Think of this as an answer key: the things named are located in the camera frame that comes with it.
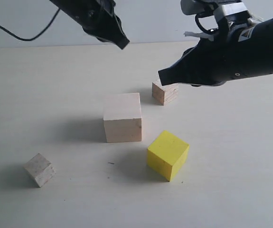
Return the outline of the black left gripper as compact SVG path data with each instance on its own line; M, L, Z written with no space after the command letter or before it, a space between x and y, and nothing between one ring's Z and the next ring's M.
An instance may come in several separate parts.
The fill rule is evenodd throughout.
M116 16L113 0L53 0L65 14L77 22L85 33L103 43L114 43L123 50L130 40Z

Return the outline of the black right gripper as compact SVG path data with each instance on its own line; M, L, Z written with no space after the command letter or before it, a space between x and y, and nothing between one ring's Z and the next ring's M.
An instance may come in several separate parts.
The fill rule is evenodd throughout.
M217 24L214 41L200 39L173 65L158 71L162 86L180 83L216 87L226 81L267 74L266 47L262 40L266 23L231 16Z

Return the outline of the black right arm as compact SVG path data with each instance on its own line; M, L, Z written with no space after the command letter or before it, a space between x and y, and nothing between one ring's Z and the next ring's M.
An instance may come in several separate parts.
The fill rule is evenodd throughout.
M237 25L212 41L201 38L158 74L163 86L221 86L227 81L272 75L273 19L250 27Z

